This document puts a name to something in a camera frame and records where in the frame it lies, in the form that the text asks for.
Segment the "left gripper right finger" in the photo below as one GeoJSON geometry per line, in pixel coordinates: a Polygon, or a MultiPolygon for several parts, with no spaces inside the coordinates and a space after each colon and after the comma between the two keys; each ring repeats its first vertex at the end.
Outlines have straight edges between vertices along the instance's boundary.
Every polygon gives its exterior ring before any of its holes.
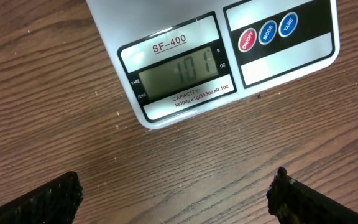
{"type": "Polygon", "coordinates": [[[358,213],[287,175],[279,167],[266,194],[281,224],[358,224],[358,213]]]}

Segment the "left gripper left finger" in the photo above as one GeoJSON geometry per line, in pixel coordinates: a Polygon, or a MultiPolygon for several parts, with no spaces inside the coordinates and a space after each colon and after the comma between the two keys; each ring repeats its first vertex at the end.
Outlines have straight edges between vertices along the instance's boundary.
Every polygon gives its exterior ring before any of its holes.
{"type": "Polygon", "coordinates": [[[0,224],[72,224],[82,201],[78,174],[69,171],[0,206],[0,224]]]}

